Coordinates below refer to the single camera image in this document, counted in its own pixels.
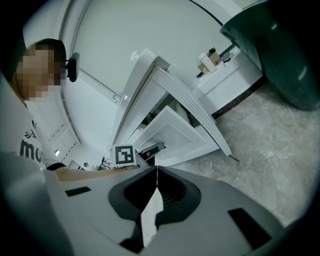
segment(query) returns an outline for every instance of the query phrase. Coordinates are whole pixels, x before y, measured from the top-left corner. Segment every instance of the black slot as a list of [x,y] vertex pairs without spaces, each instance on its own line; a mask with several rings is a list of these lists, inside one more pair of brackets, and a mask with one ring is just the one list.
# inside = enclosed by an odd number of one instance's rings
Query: black slot
[[66,190],[65,193],[68,197],[73,197],[88,191],[91,191],[91,189],[88,188],[87,186],[83,186],[75,189]]
[[271,240],[271,237],[259,226],[256,221],[242,208],[228,211],[246,240],[255,250]]

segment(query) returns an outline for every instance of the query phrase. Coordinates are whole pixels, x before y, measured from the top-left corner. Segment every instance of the cabinet door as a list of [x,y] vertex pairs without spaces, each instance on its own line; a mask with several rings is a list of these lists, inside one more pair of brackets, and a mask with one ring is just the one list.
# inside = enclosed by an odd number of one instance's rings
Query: cabinet door
[[179,164],[219,148],[201,125],[193,128],[169,106],[131,141],[138,151],[161,142],[166,148],[155,157],[160,166]]

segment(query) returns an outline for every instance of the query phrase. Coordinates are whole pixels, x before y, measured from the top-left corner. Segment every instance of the cabinet handle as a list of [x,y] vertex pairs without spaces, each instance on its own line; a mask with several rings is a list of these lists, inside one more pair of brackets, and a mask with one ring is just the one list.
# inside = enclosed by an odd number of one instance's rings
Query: cabinet handle
[[122,93],[115,93],[113,96],[112,96],[112,99],[115,103],[117,103],[117,100],[115,99],[116,96],[120,96],[120,98],[122,97]]

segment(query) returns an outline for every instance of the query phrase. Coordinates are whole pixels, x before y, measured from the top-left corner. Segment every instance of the dark green trash can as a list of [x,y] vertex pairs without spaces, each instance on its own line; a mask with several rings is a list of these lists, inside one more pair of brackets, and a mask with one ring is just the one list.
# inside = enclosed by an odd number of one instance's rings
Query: dark green trash can
[[319,107],[320,90],[311,65],[295,37],[276,21],[268,2],[243,10],[220,32],[261,64],[270,86],[285,102],[305,111]]

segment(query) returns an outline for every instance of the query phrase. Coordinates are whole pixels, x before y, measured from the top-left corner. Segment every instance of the open cabinet door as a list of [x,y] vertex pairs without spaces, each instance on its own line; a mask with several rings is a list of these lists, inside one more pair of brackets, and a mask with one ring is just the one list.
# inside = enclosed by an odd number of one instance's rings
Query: open cabinet door
[[161,142],[166,148],[155,157],[155,165],[160,166],[179,164],[219,148],[201,125],[193,128],[169,106],[131,141],[138,151]]

